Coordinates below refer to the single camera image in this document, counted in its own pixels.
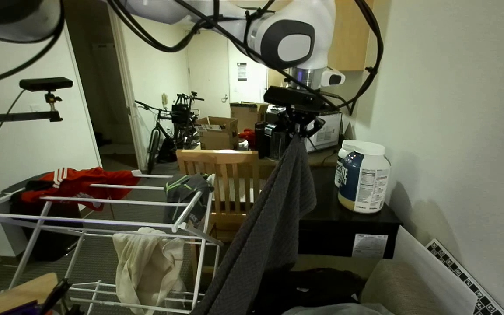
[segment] wooden chair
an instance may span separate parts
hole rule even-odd
[[[216,174],[210,231],[220,241],[232,241],[260,192],[258,152],[178,150],[176,156],[180,172],[183,174]],[[244,194],[241,189],[242,182],[244,182]]]

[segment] white door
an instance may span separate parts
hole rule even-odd
[[[205,101],[196,101],[200,116],[230,117],[228,40],[213,31],[201,31],[188,45],[190,90]]]

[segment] white metal rack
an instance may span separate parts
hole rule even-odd
[[[170,178],[172,176],[169,175],[136,175],[138,177],[145,178]],[[213,185],[215,175],[212,174],[208,177],[207,181]],[[160,191],[164,190],[162,187],[156,186],[138,186],[138,185],[111,185],[111,184],[92,184],[92,187],[102,187],[102,188],[128,188],[128,189],[142,189],[142,190],[155,190]],[[8,201],[13,194],[8,194],[0,198],[0,204]],[[154,311],[162,311],[162,312],[172,312],[179,314],[188,314],[191,312],[191,309],[194,309],[196,303],[198,303],[198,299],[203,296],[203,294],[199,293],[200,281],[202,277],[203,271],[203,257],[205,253],[206,246],[216,246],[216,255],[213,266],[213,276],[216,273],[217,265],[219,263],[219,253],[220,248],[223,245],[221,241],[216,240],[215,238],[207,235],[207,227],[209,223],[210,211],[213,193],[209,193],[206,214],[204,218],[203,229],[197,229],[196,227],[192,227],[191,225],[186,224],[184,222],[190,211],[194,205],[198,202],[200,197],[202,196],[202,192],[196,192],[193,196],[192,200],[189,203],[176,203],[176,202],[154,202],[154,201],[137,201],[137,200],[117,200],[117,199],[90,199],[90,198],[74,198],[74,197],[41,197],[41,200],[46,201],[44,207],[42,208],[42,212],[40,215],[18,215],[18,214],[10,214],[10,213],[0,213],[0,222],[15,224],[21,227],[27,227],[34,229],[32,231],[32,236],[28,241],[28,245],[24,250],[22,259],[17,267],[17,271],[14,274],[14,277],[11,281],[9,288],[15,287],[18,284],[18,280],[20,279],[28,259],[30,258],[30,254],[32,253],[32,249],[34,248],[34,244],[38,239],[38,235],[40,231],[53,231],[58,233],[65,233],[68,235],[76,235],[79,237],[76,248],[73,252],[70,265],[66,271],[65,278],[70,277],[78,255],[81,251],[81,247],[86,237],[104,237],[111,238],[114,233],[124,233],[124,234],[133,234],[133,235],[150,235],[156,237],[154,234],[147,233],[139,233],[137,231],[120,231],[115,230],[114,226],[124,226],[124,227],[150,227],[150,228],[158,228],[158,229],[169,229],[171,233],[162,234],[160,237],[162,238],[180,238],[184,239],[186,244],[198,245],[199,248],[199,257],[198,257],[198,269],[196,271],[196,280],[194,285],[193,292],[179,292],[179,291],[171,291],[170,295],[166,297],[165,301],[176,302],[176,305],[180,305],[180,307],[154,307],[147,305],[134,305],[128,303],[122,303],[119,301],[102,301],[98,299],[98,295],[114,295],[116,296],[116,285],[111,283],[103,283],[101,280],[97,280],[95,282],[90,283],[74,283],[70,288],[70,299],[74,302],[80,303],[89,303],[87,315],[90,315],[94,305],[113,305],[119,307],[129,307],[129,308],[141,308],[141,309],[150,309]],[[168,223],[150,223],[150,222],[138,222],[138,221],[119,221],[119,220],[98,220],[98,219],[78,219],[78,218],[70,218],[70,217],[48,217],[48,211],[50,210],[50,206],[53,202],[101,202],[101,203],[121,203],[127,205],[145,205],[145,206],[180,206],[184,207],[184,211],[180,214],[176,222],[172,224]],[[36,220],[36,223],[24,221],[24,220]],[[52,225],[46,225],[47,221],[61,221],[61,222],[70,222],[70,223],[88,223],[88,224],[104,224],[109,225],[110,229],[102,229],[97,227],[56,227]],[[82,299],[78,297],[73,297],[72,293],[81,292],[81,293],[92,293],[91,299]],[[188,309],[186,305],[192,303],[191,309]]]

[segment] bicycle wheel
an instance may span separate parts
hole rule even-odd
[[[158,153],[158,140],[160,135],[158,131],[154,131],[150,135],[150,145],[148,148],[148,158],[147,158],[147,173],[150,174],[153,171],[154,164],[157,163],[157,153]]]

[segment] protein powder container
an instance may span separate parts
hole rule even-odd
[[[334,178],[334,184],[336,187],[340,187],[341,181],[343,179],[343,161],[346,159],[346,156],[353,152],[355,149],[356,143],[361,143],[360,140],[343,140],[342,141],[342,149],[338,152],[338,163],[336,164],[336,177]]]
[[[338,200],[344,207],[364,214],[382,209],[390,173],[384,151],[382,145],[358,142],[346,156],[338,192]]]

